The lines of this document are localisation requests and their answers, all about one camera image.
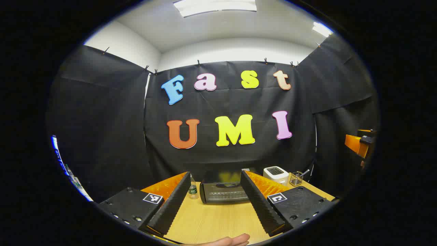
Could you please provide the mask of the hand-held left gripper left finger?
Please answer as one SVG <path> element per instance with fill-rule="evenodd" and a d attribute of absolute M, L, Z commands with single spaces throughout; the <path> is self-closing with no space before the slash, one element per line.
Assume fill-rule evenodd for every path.
<path fill-rule="evenodd" d="M 184 172 L 142 190 L 128 187 L 97 207 L 131 228 L 163 236 L 188 193 L 191 177 Z"/>

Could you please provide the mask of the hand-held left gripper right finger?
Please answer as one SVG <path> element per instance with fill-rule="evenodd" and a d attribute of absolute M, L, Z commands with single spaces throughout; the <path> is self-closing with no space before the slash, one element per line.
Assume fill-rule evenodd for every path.
<path fill-rule="evenodd" d="M 335 205 L 307 187 L 289 188 L 247 170 L 240 183 L 269 236 L 297 229 Z"/>

